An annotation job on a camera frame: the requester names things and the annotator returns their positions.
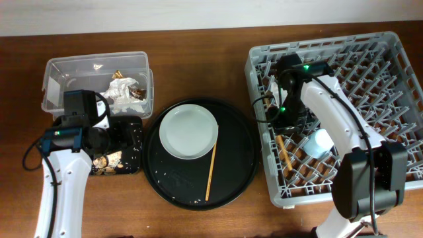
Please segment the white paper waste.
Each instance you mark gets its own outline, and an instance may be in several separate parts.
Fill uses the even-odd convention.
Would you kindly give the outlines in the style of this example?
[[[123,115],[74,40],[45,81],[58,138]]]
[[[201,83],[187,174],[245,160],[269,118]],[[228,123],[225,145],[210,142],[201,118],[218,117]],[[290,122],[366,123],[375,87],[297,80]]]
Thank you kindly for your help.
[[[106,99],[112,99],[114,104],[131,104],[114,108],[113,113],[127,112],[128,109],[144,113],[143,107],[139,104],[146,101],[147,90],[139,87],[135,79],[124,77],[119,70],[112,75],[112,79],[109,88],[100,94]]]

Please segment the wooden chopstick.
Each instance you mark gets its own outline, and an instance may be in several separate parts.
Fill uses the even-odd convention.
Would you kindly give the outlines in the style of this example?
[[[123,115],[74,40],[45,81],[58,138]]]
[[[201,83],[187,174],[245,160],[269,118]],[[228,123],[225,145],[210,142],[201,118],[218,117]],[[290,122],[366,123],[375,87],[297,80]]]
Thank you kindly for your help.
[[[213,149],[212,149],[212,155],[211,155],[211,161],[210,161],[210,169],[208,174],[208,183],[206,186],[206,195],[205,195],[205,201],[208,202],[210,199],[210,189],[211,189],[211,183],[212,183],[212,176],[213,176],[213,168],[215,163],[215,156],[216,156],[216,150],[217,150],[217,140],[218,137],[214,143]]]
[[[277,106],[271,105],[269,95],[265,97],[264,102],[266,106],[268,107],[268,110],[272,109],[273,111],[277,111],[277,113],[275,113],[275,116],[278,117],[280,113],[280,109]],[[284,161],[286,162],[288,171],[292,171],[293,167],[292,167],[288,152],[286,151],[283,137],[280,134],[278,134],[275,140],[281,150],[280,155],[283,157]]]

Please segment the blue cup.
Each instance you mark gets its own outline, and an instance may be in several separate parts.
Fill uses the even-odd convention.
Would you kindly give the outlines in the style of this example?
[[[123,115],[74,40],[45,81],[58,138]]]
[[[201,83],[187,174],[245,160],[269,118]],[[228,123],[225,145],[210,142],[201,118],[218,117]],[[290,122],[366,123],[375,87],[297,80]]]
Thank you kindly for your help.
[[[303,146],[303,150],[312,158],[318,159],[333,147],[334,142],[328,132],[325,129],[319,129],[308,137],[307,142]]]

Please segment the grey round plate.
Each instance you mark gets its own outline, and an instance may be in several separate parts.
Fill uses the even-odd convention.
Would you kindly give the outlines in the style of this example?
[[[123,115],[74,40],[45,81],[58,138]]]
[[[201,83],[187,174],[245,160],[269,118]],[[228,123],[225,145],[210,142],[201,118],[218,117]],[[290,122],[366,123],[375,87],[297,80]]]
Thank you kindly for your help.
[[[218,137],[215,116],[198,104],[178,105],[165,113],[159,124],[159,139],[172,156],[198,159],[214,147]]]

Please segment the food scraps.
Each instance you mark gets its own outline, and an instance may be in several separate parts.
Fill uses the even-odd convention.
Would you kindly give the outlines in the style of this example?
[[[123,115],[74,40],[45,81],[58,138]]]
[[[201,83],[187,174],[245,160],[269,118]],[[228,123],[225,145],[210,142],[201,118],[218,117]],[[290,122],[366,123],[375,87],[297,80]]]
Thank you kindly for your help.
[[[96,158],[93,161],[92,174],[94,175],[114,175],[117,169],[123,168],[122,152],[118,151]]]

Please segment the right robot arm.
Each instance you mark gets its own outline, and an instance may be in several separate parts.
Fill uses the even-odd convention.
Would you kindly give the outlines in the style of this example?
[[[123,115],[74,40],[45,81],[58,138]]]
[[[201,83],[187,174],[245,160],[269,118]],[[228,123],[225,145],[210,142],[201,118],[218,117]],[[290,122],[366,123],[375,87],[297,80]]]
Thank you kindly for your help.
[[[380,234],[376,219],[404,201],[408,153],[397,141],[387,141],[356,110],[324,61],[279,65],[278,114],[296,126],[308,108],[334,143],[341,164],[331,186],[334,209],[312,229],[314,237],[355,237],[370,227]]]

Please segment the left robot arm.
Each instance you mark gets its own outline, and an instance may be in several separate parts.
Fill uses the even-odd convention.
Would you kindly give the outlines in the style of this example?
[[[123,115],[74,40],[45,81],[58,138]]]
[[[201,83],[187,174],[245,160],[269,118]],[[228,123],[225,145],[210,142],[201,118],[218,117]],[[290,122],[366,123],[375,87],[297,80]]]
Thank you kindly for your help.
[[[80,237],[88,177],[138,172],[142,139],[137,116],[60,116],[34,144],[44,173],[35,237]]]

